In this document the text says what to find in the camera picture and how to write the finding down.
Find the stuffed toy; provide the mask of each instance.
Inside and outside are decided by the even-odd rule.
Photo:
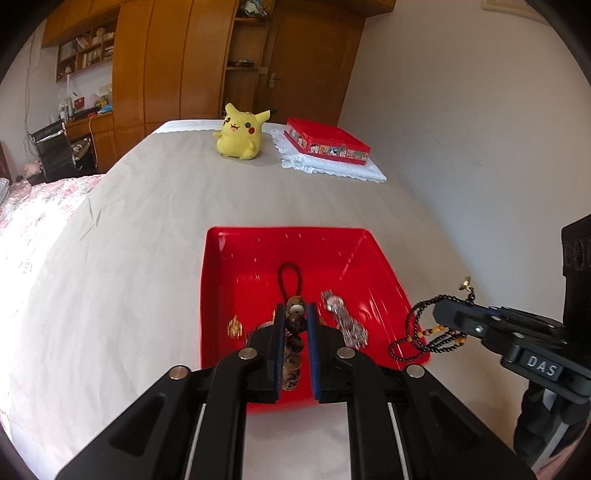
[[[218,137],[217,151],[227,157],[241,160],[255,158],[261,149],[262,124],[269,120],[270,116],[270,110],[254,115],[250,112],[239,112],[231,103],[227,104],[222,131],[213,133]]]
[[[26,179],[30,179],[32,176],[37,175],[38,173],[41,173],[41,164],[36,161],[33,163],[27,163],[22,170],[25,173],[25,178]]]

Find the wooden door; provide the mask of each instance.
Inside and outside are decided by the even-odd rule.
[[[256,111],[276,108],[277,123],[293,116],[336,125],[364,23],[338,3],[277,0]]]

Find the bed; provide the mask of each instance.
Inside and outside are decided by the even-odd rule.
[[[411,302],[455,294],[469,273],[395,179],[281,168],[268,134],[256,159],[222,158],[208,131],[219,124],[169,122],[97,180],[22,300],[9,426],[41,480],[169,367],[199,367],[199,278],[211,226],[369,229]],[[524,380],[474,341],[428,368],[510,444]],[[248,417],[243,478],[349,477],[344,405]]]
[[[9,374],[31,287],[47,252],[101,175],[10,187],[0,202],[0,423],[10,436]]]

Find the wooden cabinet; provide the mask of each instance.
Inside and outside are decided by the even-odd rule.
[[[179,118],[183,54],[192,4],[193,0],[154,0],[145,48],[146,124]]]
[[[56,39],[62,32],[62,25],[64,24],[64,17],[68,10],[68,1],[62,2],[49,17],[45,24],[45,31],[43,32],[43,46],[57,45]]]
[[[183,57],[180,118],[219,118],[235,0],[194,0]]]
[[[67,5],[62,30],[69,30],[88,18],[92,0],[68,0]]]
[[[121,6],[113,55],[113,123],[121,155],[145,137],[144,66],[153,0]]]
[[[92,141],[95,146],[96,166],[100,173],[106,173],[119,160],[113,115],[97,115],[90,119]]]
[[[112,113],[103,113],[91,118],[68,122],[66,131],[70,141],[92,135],[96,166],[100,173],[106,173],[122,155],[117,149]]]
[[[119,155],[163,123],[218,118],[236,0],[130,0],[113,58]]]
[[[43,47],[59,45],[116,16],[123,0],[66,0],[49,17]]]
[[[118,7],[121,3],[122,0],[93,0],[90,7],[90,16]]]

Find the white wall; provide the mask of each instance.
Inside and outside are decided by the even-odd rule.
[[[560,229],[591,213],[591,87],[551,27],[480,0],[398,0],[366,22],[340,126],[440,222],[491,304],[561,319]]]
[[[59,97],[66,96],[66,81],[56,83],[57,47],[41,48],[45,22],[18,53],[0,83],[0,141],[13,178],[22,174],[23,165],[35,160],[34,148],[26,144],[25,82],[31,49],[30,102],[27,119],[29,132],[48,125],[48,117],[57,119]],[[111,82],[111,62],[72,76],[70,90],[88,97]]]

